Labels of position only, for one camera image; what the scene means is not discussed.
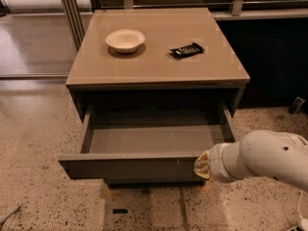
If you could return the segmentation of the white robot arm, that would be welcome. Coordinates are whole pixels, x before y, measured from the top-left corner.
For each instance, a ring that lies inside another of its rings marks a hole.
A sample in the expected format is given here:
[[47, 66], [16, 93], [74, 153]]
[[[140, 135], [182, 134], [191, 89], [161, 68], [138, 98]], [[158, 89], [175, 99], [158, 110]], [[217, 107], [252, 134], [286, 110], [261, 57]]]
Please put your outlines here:
[[248, 177], [268, 177], [308, 192], [308, 141], [286, 132], [256, 130], [239, 141], [205, 150], [194, 172], [232, 183]]

